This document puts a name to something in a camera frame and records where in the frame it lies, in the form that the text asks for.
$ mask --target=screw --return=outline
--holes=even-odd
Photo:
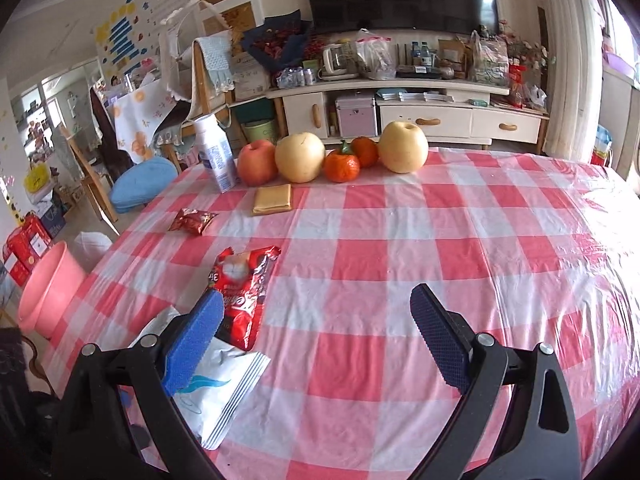
[[[545,355],[551,355],[554,348],[549,343],[540,343],[540,351]]]
[[[493,346],[495,343],[495,339],[493,338],[493,336],[491,336],[490,334],[485,334],[484,332],[478,334],[476,336],[476,339],[478,339],[478,342],[482,346]]]
[[[82,352],[82,355],[89,356],[94,354],[96,349],[97,349],[96,345],[94,345],[93,343],[88,343],[82,347],[81,352]]]
[[[157,342],[158,336],[156,334],[147,334],[140,339],[140,344],[144,348],[151,348],[152,346],[155,346]]]

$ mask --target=milk carton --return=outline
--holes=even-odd
[[[198,154],[219,193],[229,191],[238,184],[238,171],[225,131],[220,128],[214,114],[193,121],[196,129]]]

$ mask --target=apple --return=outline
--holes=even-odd
[[[276,146],[276,165],[280,174],[295,184],[311,182],[322,170],[325,148],[316,134],[283,137]]]
[[[395,173],[412,173],[427,160],[429,143],[420,126],[393,121],[382,131],[378,153],[387,169]]]
[[[248,186],[262,186],[278,176],[276,147],[268,140],[254,140],[240,150],[238,175]]]

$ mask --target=red box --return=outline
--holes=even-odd
[[[33,213],[27,213],[22,227],[14,229],[6,244],[9,250],[31,272],[51,246],[51,237]]]
[[[29,269],[27,269],[27,267],[22,264],[18,257],[7,246],[7,244],[4,244],[4,247],[2,247],[2,259],[4,260],[4,266],[6,267],[6,270],[14,279],[14,282],[18,286],[24,287],[31,273],[29,272]]]

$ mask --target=red apple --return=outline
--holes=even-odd
[[[254,140],[240,150],[238,175],[248,186],[262,186],[278,176],[276,147],[268,140]]]

